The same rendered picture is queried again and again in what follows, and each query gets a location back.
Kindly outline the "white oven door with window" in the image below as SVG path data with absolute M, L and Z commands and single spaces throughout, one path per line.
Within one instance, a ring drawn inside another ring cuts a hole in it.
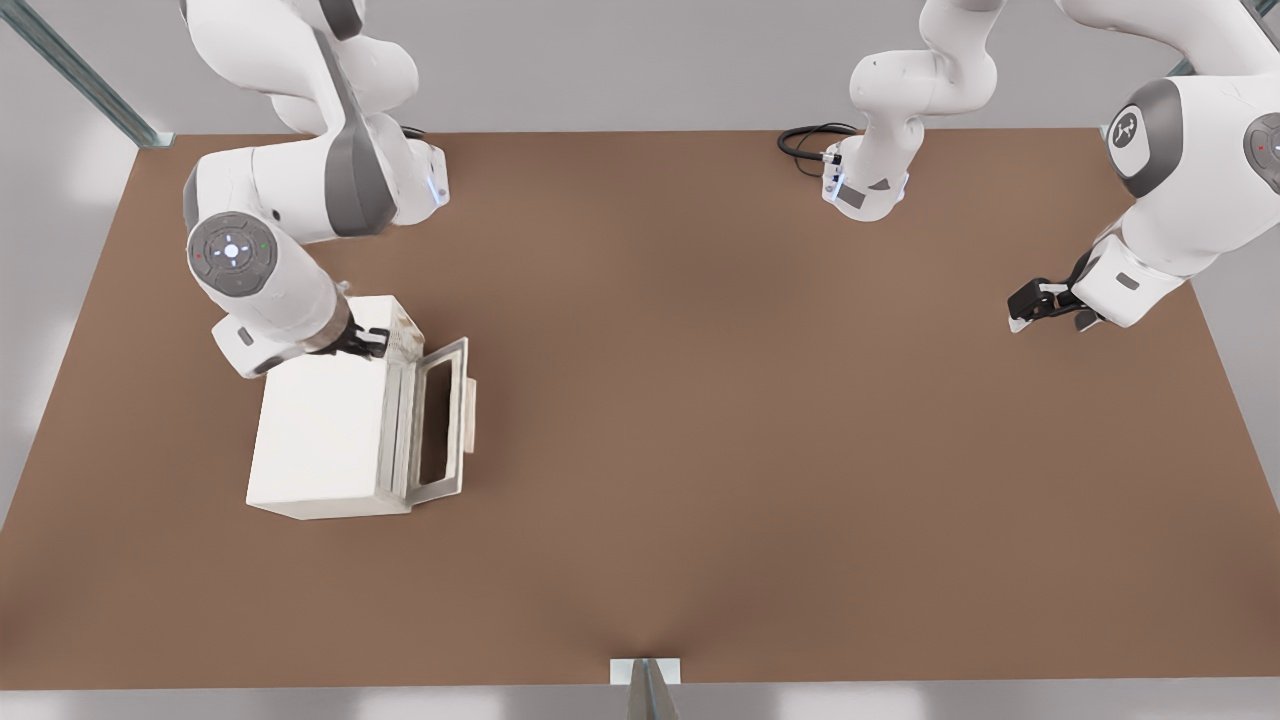
M 411 375 L 410 445 L 404 501 L 408 506 L 462 491 L 462 413 L 470 340 L 462 337 L 421 357 Z

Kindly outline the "white oven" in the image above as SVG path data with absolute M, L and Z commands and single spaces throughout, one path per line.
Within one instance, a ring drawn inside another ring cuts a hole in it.
M 384 357 L 303 355 L 266 375 L 246 503 L 300 520 L 410 511 L 407 448 L 422 334 L 392 295 L 352 297 Z

